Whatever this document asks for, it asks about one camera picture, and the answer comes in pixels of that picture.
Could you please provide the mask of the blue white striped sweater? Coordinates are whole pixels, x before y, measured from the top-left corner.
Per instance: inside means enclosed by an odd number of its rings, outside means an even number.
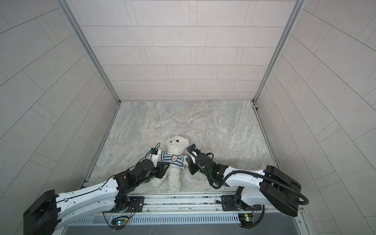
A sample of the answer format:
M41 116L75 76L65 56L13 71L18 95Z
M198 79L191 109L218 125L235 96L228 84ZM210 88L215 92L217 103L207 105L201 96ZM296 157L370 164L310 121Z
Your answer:
M162 152L161 162L170 163L170 167L183 169L185 167L185 164L186 164L186 155L169 154L167 152Z

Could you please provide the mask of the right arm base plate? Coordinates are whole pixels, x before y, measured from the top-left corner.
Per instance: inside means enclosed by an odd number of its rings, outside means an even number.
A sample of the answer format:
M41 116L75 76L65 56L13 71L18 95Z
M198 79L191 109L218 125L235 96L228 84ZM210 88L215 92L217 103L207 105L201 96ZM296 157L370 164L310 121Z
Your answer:
M241 202L240 199L235 200L235 195L222 195L220 200L216 200L217 204L222 206L223 211L247 211L247 212L257 212L262 211L261 205L246 205Z

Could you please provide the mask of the white teddy bear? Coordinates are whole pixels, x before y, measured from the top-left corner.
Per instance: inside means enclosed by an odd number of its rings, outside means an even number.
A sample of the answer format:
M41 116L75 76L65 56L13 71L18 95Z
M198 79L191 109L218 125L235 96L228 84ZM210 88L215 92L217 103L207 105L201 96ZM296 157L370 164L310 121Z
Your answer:
M169 168L166 170L162 179L153 178L150 183L157 187L165 181L168 181L168 192L179 192L181 190L181 171L188 166L187 159L189 157L184 155L184 151L190 145L189 140L182 136L176 135L167 139L167 151L162 152L160 149L156 157L152 157L152 162L169 163Z

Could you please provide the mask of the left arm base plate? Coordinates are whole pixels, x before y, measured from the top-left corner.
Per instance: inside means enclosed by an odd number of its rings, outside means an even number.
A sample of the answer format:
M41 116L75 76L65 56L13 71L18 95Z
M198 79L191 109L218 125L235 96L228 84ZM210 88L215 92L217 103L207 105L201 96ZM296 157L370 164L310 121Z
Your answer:
M107 213L135 213L142 212L145 202L144 196L131 196L128 202L123 204L116 204L113 209L107 211Z

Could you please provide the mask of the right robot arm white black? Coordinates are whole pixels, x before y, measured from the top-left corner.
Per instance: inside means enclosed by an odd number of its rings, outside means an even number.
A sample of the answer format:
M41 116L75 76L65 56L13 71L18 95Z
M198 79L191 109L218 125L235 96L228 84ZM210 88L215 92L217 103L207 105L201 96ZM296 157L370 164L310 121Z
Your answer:
M309 204L308 198L301 194L301 185L272 165L267 165L264 170L240 170L217 164L208 154L198 150L190 150L189 153L192 175L197 172L204 174L216 190L223 186L238 188L234 201L240 210L249 211L254 205L271 205L288 216L296 217L299 206Z

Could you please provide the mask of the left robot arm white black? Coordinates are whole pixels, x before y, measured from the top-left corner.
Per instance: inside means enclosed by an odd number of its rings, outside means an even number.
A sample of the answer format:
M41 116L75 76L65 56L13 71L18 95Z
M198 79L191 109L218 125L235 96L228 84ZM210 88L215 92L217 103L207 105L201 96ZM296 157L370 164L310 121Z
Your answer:
M44 192L23 213L23 234L51 235L55 230L86 216L100 212L140 212L128 194L152 178L163 178L169 163L138 162L133 169L111 176L97 185L68 193Z

